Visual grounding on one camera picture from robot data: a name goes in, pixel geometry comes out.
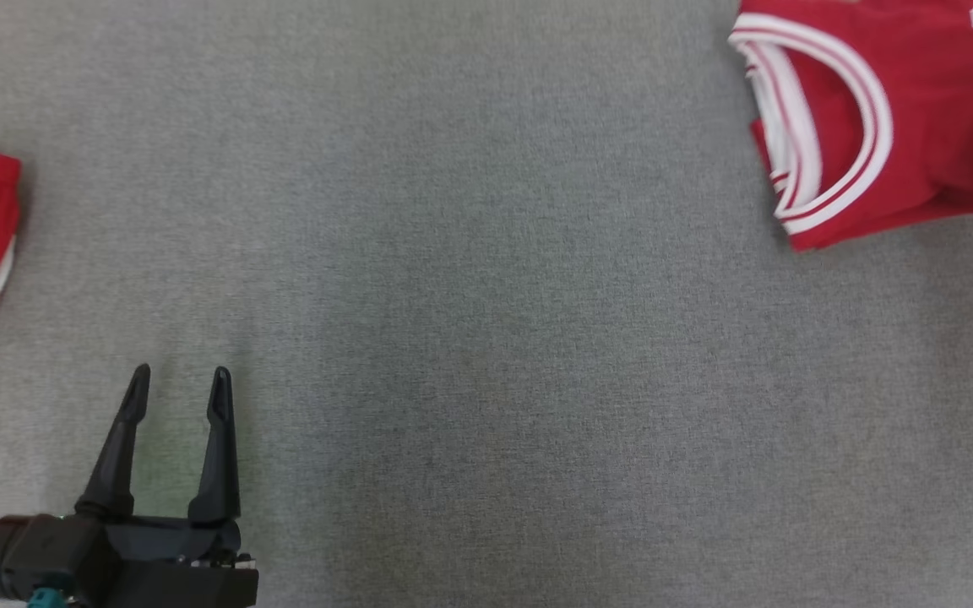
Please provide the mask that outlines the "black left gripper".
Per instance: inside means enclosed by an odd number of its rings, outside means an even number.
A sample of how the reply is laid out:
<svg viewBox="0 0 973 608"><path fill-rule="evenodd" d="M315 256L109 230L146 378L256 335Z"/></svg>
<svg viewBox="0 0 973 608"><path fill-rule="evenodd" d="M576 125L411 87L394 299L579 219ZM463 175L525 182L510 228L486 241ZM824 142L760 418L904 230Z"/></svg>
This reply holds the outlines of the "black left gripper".
<svg viewBox="0 0 973 608"><path fill-rule="evenodd" d="M74 511L84 546L71 574L81 607L253 607L259 572L242 553L231 373L215 369L199 489L187 518L133 516L133 455L151 369L136 366Z"/></svg>

